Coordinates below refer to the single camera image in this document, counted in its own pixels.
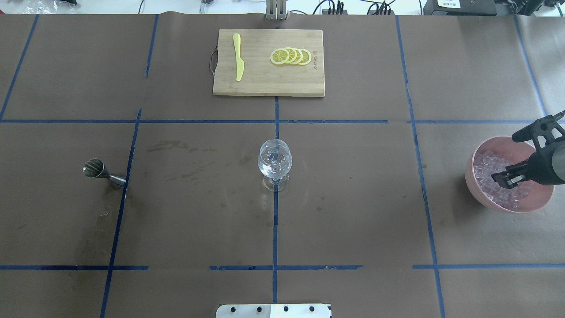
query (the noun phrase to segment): jigger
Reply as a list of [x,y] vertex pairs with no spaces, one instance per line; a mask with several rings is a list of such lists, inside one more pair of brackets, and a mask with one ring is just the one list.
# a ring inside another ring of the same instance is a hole
[[125,184],[125,177],[121,175],[110,174],[104,166],[104,162],[102,162],[102,160],[100,159],[94,158],[87,161],[84,164],[84,167],[82,167],[82,172],[84,172],[84,175],[86,175],[90,179],[108,179],[112,183],[118,185],[120,188]]

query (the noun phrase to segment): plastic bag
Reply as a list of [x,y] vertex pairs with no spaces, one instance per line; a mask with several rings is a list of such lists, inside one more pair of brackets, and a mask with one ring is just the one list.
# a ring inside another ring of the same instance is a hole
[[25,10],[26,14],[74,14],[76,5],[60,0],[27,0]]

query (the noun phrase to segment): knife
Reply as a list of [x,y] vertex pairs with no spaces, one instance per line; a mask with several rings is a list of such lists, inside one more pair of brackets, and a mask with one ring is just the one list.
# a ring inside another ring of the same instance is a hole
[[236,81],[240,81],[244,75],[244,60],[241,59],[241,35],[233,34],[233,46],[236,48]]

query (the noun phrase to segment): bowl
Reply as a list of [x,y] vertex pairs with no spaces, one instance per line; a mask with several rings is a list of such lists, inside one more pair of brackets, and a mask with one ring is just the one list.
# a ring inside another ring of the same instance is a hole
[[509,136],[497,136],[483,141],[483,143],[475,149],[471,158],[469,158],[467,168],[465,170],[465,181],[467,182],[467,187],[477,201],[491,210],[513,214],[532,213],[542,209],[549,203],[553,196],[553,192],[555,191],[555,186],[544,186],[535,182],[533,182],[533,187],[530,193],[520,199],[520,205],[516,210],[503,208],[496,204],[493,200],[490,200],[479,186],[479,183],[475,178],[475,170],[473,168],[475,155],[477,153],[484,153],[487,151],[491,151],[499,156],[511,153],[515,163],[518,163],[529,158],[536,149],[528,143],[515,143]]

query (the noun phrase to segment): glass base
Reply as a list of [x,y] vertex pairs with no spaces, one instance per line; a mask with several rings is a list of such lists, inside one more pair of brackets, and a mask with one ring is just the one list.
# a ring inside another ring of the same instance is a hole
[[288,180],[288,175],[277,180],[263,176],[263,185],[271,192],[280,192],[288,186]]

